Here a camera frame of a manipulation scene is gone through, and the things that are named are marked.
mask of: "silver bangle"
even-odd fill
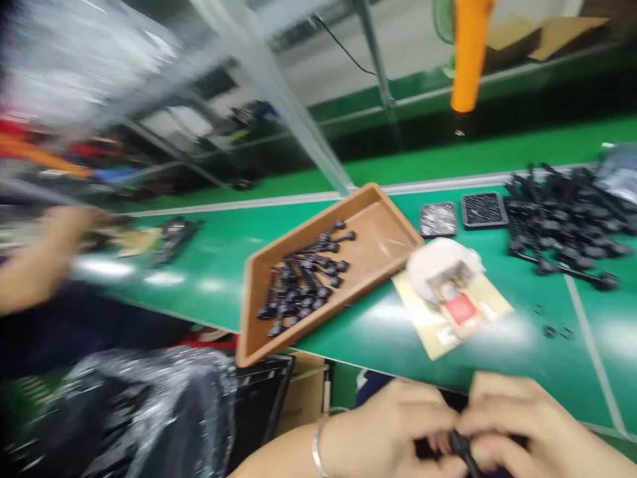
[[[312,440],[312,458],[314,458],[314,464],[317,467],[318,472],[320,473],[321,478],[332,478],[330,475],[325,473],[323,469],[323,464],[320,461],[319,455],[319,439],[320,433],[323,431],[323,427],[327,422],[327,419],[330,418],[331,412],[349,412],[349,409],[345,407],[332,407],[326,414],[324,414],[317,423],[317,431],[314,434],[314,440]]]

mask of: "small black ring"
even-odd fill
[[[559,331],[559,334],[567,340],[571,340],[575,334],[568,327],[562,327]]]
[[[554,338],[554,336],[557,335],[557,331],[550,325],[545,325],[543,330],[544,330],[544,337],[547,337],[549,339],[552,339]]]

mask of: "cable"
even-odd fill
[[[345,54],[350,57],[350,60],[352,60],[356,64],[356,66],[358,68],[360,68],[365,73],[373,74],[374,76],[376,76],[376,73],[370,72],[369,70],[366,70],[365,68],[360,66],[360,63],[357,62],[352,55],[350,55],[350,53],[345,49],[343,44],[340,41],[338,41],[338,39],[334,36],[334,33],[332,33],[332,31],[327,27],[327,25],[323,22],[323,20],[320,19],[320,17],[318,15],[314,15],[314,18],[323,26],[325,31],[330,34],[330,37],[332,37],[334,39],[334,41],[342,48],[342,50],[345,52]]]

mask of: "hand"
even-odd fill
[[[77,240],[106,218],[107,214],[97,208],[58,206],[48,209],[42,220],[46,234]]]
[[[362,407],[328,420],[319,440],[324,470],[345,478],[463,478],[460,458],[421,461],[414,446],[450,431],[457,416],[435,387],[393,380]]]
[[[515,478],[635,477],[637,465],[586,430],[530,378],[478,372],[469,407],[456,426],[476,436],[472,454],[484,471]],[[529,451],[506,434],[528,437]]]

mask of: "wrist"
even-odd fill
[[[351,412],[331,416],[324,423],[318,437],[318,454],[323,471],[331,478],[348,476],[347,461],[350,450],[347,430]]]

